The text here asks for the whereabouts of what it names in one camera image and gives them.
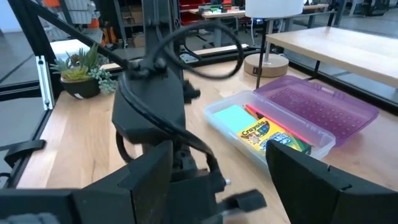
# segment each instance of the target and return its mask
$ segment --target blue sponge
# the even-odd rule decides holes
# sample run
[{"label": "blue sponge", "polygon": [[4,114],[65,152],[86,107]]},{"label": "blue sponge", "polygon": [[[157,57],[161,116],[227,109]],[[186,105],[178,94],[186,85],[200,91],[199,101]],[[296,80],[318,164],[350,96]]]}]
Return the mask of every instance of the blue sponge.
[{"label": "blue sponge", "polygon": [[239,105],[233,105],[223,109],[215,113],[214,117],[234,133],[239,133],[257,121]]}]

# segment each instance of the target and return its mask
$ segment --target pencil case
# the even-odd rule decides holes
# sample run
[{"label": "pencil case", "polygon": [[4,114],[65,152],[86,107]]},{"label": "pencil case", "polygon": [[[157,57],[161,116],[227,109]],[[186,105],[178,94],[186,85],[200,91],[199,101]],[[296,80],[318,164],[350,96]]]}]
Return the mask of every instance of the pencil case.
[{"label": "pencil case", "polygon": [[336,146],[343,145],[379,115],[379,109],[369,103],[290,75],[254,92],[328,130],[336,136]]},{"label": "pencil case", "polygon": [[267,161],[265,156],[255,151],[252,146],[239,138],[236,130],[233,131],[228,127],[228,125],[225,125],[225,121],[221,121],[215,116],[218,112],[234,105],[246,104],[250,104],[259,111],[262,111],[272,120],[288,127],[293,133],[300,133],[301,137],[303,137],[306,142],[312,146],[310,156],[316,159],[322,159],[325,157],[329,153],[330,149],[336,144],[335,136],[329,131],[252,91],[243,91],[208,105],[205,108],[205,116],[208,123],[218,130],[221,135],[231,143],[231,150],[234,150],[235,147],[261,169],[267,170]]}]

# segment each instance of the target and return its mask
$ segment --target lamp shade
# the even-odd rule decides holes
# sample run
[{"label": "lamp shade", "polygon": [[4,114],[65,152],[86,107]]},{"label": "lamp shade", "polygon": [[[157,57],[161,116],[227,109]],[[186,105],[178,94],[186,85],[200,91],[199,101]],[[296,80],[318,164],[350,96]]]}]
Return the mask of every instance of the lamp shade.
[{"label": "lamp shade", "polygon": [[303,0],[246,0],[245,15],[251,18],[281,18],[301,14]]}]

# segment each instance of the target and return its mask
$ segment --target black pot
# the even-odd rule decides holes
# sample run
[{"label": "black pot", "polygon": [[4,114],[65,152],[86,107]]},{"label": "black pot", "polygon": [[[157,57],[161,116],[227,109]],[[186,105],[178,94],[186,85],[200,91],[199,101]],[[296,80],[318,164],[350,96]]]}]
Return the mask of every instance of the black pot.
[{"label": "black pot", "polygon": [[83,82],[64,82],[61,80],[61,84],[71,96],[78,99],[88,99],[100,93],[98,81],[95,79]]}]

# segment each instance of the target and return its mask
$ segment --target crayola logo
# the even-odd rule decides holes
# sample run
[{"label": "crayola logo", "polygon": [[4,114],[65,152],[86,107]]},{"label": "crayola logo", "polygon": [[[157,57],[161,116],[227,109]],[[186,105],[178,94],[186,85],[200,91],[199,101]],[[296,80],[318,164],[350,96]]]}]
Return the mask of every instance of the crayola logo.
[{"label": "crayola logo", "polygon": [[242,131],[242,136],[247,136],[248,134],[251,134],[251,133],[257,131],[257,129],[261,128],[261,126],[263,126],[263,125],[265,125],[265,124],[266,124],[265,121],[260,121],[260,122],[258,122],[258,123],[257,123],[256,125],[254,125],[253,127],[249,128],[249,129],[247,129],[247,130]]}]

